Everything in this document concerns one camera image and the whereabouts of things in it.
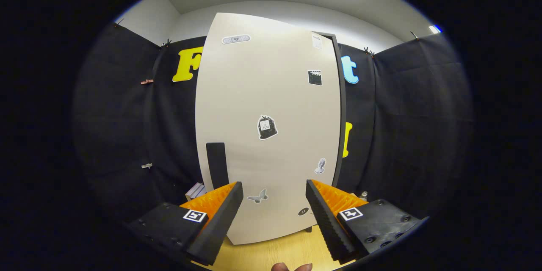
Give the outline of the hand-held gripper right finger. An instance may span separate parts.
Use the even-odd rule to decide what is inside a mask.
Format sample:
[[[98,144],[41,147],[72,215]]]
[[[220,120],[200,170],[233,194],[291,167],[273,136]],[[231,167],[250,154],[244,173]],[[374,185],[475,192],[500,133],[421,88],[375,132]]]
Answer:
[[[417,218],[384,199],[371,202],[314,179],[306,180],[306,199],[333,260],[368,263],[423,228]]]

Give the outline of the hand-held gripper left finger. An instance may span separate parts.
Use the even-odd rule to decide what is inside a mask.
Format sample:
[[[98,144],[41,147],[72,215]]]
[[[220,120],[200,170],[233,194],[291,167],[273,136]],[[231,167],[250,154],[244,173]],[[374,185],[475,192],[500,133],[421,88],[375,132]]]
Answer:
[[[181,205],[160,203],[124,226],[177,263],[209,266],[215,263],[242,200],[242,182],[234,182]]]

